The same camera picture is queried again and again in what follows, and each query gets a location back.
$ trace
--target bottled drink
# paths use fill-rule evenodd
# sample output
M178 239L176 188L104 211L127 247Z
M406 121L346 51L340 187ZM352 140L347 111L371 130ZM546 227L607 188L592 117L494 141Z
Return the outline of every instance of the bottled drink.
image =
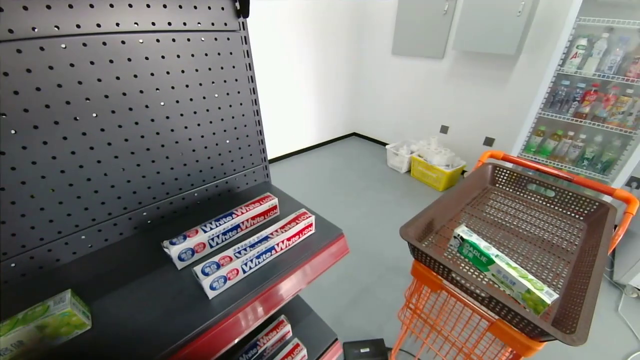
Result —
M572 166L575 165L575 162L578 160L578 157L582 153L582 149L584 148L584 139L586 138L587 136L585 134L580 134L580 136L578 136L578 139L571 142L571 145L569 146L569 149L567 150L566 155L564 155L564 159L562 160L563 163Z
M591 121L604 124L604 122L609 118L611 110L613 110L613 104L618 100L619 91L619 87L613 86L609 93L604 95L604 98L602 99L602 106L596 110Z
M581 119L581 120L586 119L587 116L589 116L589 112L591 111L591 107L593 103L598 99L598 95L600 94L598 92L598 87L600 87L600 84L593 83L591 84L591 86L592 86L591 90L587 91L584 94L584 97L582 99L582 104L580 104L580 107L578 108L578 110L575 112L575 115L573 116L576 119Z
M609 115L609 118L605 120L605 124L616 126L616 127L622 127L622 124L624 124L625 119L627 118L627 115L629 113L629 110L631 109L631 105L633 105L633 100L634 100L633 95L634 95L633 89L625 90L625 94L621 95L618 98L618 101L616 101L616 104L614 104L613 109L611 110L611 114Z
M620 148L622 146L622 140L615 138L613 141L605 146L600 159L592 165L594 172L605 175L611 168L611 165L615 164L620 155Z
M629 43L629 37L619 37L618 45L609 53L605 60L602 72L609 75L615 75L618 72L618 67L624 58L627 51L627 44Z
M554 113L560 113L563 105L567 102L569 98L569 86L570 82L568 80L562 80L560 82L560 86L556 88L556 91L551 95L551 104L549 105L549 109Z
M557 130L555 133L545 141L544 144L538 149L537 155L543 159L548 158L556 148L556 146L562 141L562 130Z
M575 90L571 94L569 101L566 101L564 103L564 106L562 108L563 115L572 117L573 114L576 112L576 110L578 110L578 107L580 106L580 104L582 104L582 101L584 100L585 86L586 86L585 83L577 83L575 85Z
M636 97L634 101L635 104L631 107L627 119L622 124L622 127L629 130L638 130L640 127L640 97Z
M575 166L587 170L593 159L600 152L601 148L602 135L598 135L593 138L593 142L587 144L587 146L584 147L584 153L578 159L578 162L576 162Z
M609 33L602 33L602 35L600 35L600 39L593 44L591 56L587 59L587 62L582 68L583 74L591 76L594 72L598 71L598 64L600 64L600 60L602 60L602 55L604 55L604 52L607 50L608 44Z
M553 151L553 153L549 157L549 160L558 161L558 162L562 161L567 150L569 150L569 146L573 141L574 135L575 133L573 131L569 131L567 135L564 135L562 137L562 140L560 140L560 143L556 146L556 149Z
M540 126L538 130L536 130L536 132L531 135L529 141L527 142L527 145L524 147L525 153L534 154L536 152L536 149L542 142L542 139L545 138L545 130L546 127Z
M633 79L640 79L640 44L636 46L630 54L630 62L625 76Z
M580 63L582 62L582 57L584 56L584 51L587 49L588 45L589 38L579 37L575 41L566 63L564 63L564 68L567 70L578 70Z

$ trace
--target black shelf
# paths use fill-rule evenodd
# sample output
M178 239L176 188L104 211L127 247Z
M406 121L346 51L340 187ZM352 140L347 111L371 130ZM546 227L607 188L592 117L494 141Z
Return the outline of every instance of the black shelf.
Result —
M255 185L39 277L7 286L0 315L7 318L72 288L91 307L93 327L56 348L56 357L169 357L341 236L338 227L317 216L312 236L209 300L195 281L192 266L177 270L160 243L266 192L278 197L280 203L280 216L269 224L307 208L270 183Z
M291 324L291 332L293 333L291 339L297 338L302 342L307 348L307 356L310 360L320 359L324 353L338 341L338 336L329 325L313 311L300 295L297 295L270 318L260 324L254 331L226 351L221 356L221 359L238 359L242 349L251 343L258 334L271 325L280 315L287 317ZM280 349L268 359L274 358L285 346L286 344L283 344Z

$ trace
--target toothpaste box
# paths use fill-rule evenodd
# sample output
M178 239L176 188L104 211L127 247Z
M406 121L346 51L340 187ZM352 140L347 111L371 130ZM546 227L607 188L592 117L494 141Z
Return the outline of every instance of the toothpaste box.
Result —
M241 259L251 251L267 244L267 242L277 238L278 236L290 231L300 223L309 219L313 215L305 209L299 210L295 214L286 219L277 222L265 231L255 235L254 237L241 242L240 244L213 256L204 263L193 268L193 273L198 280L203 281L209 276L215 274L220 268L227 266L231 262Z
M280 341L278 346L282 345L284 341L282 338L286 334L289 334L289 337L291 337L291 324L289 324L287 318L282 315L244 348L238 360L258 360L266 358L273 353L273 346L276 343Z
M289 232L271 240L262 247L255 249L243 259L220 269L220 275L215 274L202 281L202 288L209 299L230 288L233 284L244 279L275 257L279 256L293 245L299 243L316 230L316 218L310 217Z
M266 348L262 352L262 354L256 356L255 359L253 360L266 360L272 354L278 351L278 349L282 346L282 344L289 341L289 339L291 339L291 336L293 336L293 332L290 329L288 331L283 332L282 335L280 335L280 337L277 338L273 344L271 344L268 348Z
M307 360L307 348L297 338L293 339L273 360Z
M163 242L178 269L204 257L280 213L278 199L266 193L184 234Z
M91 328L89 307L63 291L0 323L0 359L25 359Z
M559 297L464 225L458 226L453 232L449 246L455 247L456 244L464 258L532 313L541 315Z

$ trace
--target yellow plastic crate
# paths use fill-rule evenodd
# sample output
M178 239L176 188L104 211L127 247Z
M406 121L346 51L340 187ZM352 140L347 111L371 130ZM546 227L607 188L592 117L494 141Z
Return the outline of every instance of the yellow plastic crate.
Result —
M462 174L462 170L465 169L465 166L467 165L462 164L452 170L444 170L440 167L429 164L418 156L412 156L411 176L441 192L454 186L458 182L460 174Z

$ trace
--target beverage refrigerator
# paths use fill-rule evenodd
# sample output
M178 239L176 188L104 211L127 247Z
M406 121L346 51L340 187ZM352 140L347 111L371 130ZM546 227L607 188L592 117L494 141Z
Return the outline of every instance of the beverage refrigerator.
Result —
M640 0L573 0L512 153L621 187L639 134Z

